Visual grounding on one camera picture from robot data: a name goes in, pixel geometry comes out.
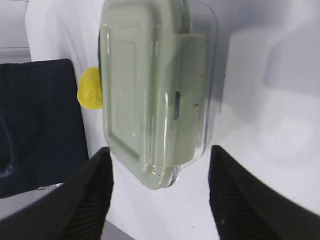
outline food container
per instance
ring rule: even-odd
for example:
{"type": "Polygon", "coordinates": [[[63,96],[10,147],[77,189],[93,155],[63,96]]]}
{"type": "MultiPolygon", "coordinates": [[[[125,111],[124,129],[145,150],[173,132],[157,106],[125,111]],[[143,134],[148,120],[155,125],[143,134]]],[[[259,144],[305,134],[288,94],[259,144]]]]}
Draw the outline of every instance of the food container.
{"type": "Polygon", "coordinates": [[[217,21],[196,0],[107,0],[99,35],[104,134],[145,186],[171,186],[208,129],[217,21]]]}

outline gray floor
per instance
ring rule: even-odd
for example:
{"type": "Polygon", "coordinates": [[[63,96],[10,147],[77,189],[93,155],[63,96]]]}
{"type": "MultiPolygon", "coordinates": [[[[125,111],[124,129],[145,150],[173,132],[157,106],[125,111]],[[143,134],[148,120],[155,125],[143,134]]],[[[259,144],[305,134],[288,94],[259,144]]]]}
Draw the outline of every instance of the gray floor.
{"type": "Polygon", "coordinates": [[[0,199],[0,220],[34,203],[55,188],[56,186],[54,185],[51,189],[29,191],[0,199]]]}
{"type": "Polygon", "coordinates": [[[110,222],[106,222],[101,240],[134,240],[110,222]]]}

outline white wall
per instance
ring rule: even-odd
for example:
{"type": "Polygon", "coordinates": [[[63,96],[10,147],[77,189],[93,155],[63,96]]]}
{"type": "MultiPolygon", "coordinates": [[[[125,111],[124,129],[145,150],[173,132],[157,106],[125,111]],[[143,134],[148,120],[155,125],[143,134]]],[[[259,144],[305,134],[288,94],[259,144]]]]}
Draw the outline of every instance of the white wall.
{"type": "Polygon", "coordinates": [[[28,1],[0,0],[0,64],[31,61],[25,15],[28,1]]]}

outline yellow ball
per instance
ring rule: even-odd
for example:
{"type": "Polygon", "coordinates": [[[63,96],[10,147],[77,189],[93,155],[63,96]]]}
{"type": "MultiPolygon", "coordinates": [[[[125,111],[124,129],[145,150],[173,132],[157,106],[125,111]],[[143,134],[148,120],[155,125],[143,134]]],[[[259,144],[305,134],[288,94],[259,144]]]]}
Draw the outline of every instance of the yellow ball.
{"type": "Polygon", "coordinates": [[[101,109],[103,107],[102,87],[98,67],[88,68],[79,81],[77,98],[86,109],[101,109]]]}

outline white surface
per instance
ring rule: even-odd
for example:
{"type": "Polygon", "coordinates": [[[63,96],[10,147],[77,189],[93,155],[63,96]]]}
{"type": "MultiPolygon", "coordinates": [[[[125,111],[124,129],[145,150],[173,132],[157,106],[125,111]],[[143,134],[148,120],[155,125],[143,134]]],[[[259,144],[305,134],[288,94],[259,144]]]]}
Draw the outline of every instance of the white surface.
{"type": "Polygon", "coordinates": [[[0,0],[0,48],[28,47],[25,14],[28,2],[0,0]]]}
{"type": "MultiPolygon", "coordinates": [[[[320,2],[202,0],[218,23],[213,143],[287,198],[320,214],[320,2]]],[[[103,0],[30,0],[33,61],[98,65],[103,0]]],[[[90,155],[105,146],[102,111],[83,111],[90,155]]],[[[168,189],[142,186],[117,160],[108,220],[136,240],[217,240],[209,152],[168,189]]]]}

